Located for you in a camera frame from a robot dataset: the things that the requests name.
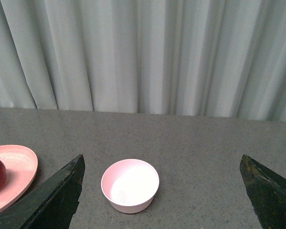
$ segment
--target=pink bowl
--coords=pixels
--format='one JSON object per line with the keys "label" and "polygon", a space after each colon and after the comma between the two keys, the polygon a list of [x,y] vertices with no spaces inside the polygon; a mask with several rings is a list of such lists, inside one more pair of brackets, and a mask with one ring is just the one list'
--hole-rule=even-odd
{"label": "pink bowl", "polygon": [[150,205],[159,187],[159,176],[147,162],[126,159],[114,163],[105,171],[101,187],[115,209],[133,214]]}

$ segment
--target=plate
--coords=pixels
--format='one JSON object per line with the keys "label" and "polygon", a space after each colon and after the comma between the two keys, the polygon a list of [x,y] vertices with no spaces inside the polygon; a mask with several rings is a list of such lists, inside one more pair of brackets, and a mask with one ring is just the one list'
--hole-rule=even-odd
{"label": "plate", "polygon": [[0,213],[11,206],[28,189],[38,166],[36,154],[17,145],[0,146],[0,160],[6,167],[6,183],[0,189]]}

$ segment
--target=gray countertop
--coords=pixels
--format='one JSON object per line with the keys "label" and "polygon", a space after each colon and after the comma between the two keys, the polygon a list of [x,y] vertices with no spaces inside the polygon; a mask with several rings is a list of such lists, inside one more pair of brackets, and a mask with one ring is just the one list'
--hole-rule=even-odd
{"label": "gray countertop", "polygon": [[[78,154],[86,164],[71,229],[261,229],[239,171],[243,154],[286,178],[286,122],[177,115],[0,108],[0,145],[31,148],[37,187]],[[115,210],[101,190],[104,171],[126,158],[160,177],[144,211]]]}

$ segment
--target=curtain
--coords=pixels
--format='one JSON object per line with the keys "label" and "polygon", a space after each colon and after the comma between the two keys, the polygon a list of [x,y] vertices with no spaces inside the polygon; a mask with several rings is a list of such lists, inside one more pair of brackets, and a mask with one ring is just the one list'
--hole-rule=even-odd
{"label": "curtain", "polygon": [[286,0],[1,0],[0,107],[286,121]]}

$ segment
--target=curtain fold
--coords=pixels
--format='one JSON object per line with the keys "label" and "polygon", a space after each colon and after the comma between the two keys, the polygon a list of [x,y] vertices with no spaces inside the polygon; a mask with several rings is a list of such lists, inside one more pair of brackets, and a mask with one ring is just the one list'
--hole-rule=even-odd
{"label": "curtain fold", "polygon": [[0,107],[286,121],[286,0],[0,0]]}

